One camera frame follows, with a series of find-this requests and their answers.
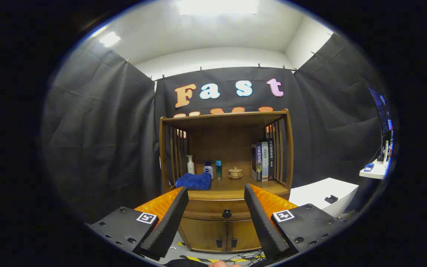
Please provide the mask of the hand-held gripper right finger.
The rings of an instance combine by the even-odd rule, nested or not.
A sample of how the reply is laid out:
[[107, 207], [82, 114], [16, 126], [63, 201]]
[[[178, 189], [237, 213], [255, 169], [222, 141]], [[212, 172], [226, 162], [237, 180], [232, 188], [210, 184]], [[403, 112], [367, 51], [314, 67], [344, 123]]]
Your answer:
[[337, 236], [347, 220], [311, 202], [292, 203], [253, 184], [244, 187], [256, 235], [267, 260], [284, 260]]

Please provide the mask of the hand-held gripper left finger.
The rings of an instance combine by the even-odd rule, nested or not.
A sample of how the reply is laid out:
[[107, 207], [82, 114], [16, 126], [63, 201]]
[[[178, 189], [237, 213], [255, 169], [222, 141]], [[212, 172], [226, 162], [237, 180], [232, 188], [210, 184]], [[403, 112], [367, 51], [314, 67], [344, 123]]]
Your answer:
[[137, 208], [119, 207], [88, 228], [130, 254], [165, 257], [189, 202], [188, 189], [171, 190]]

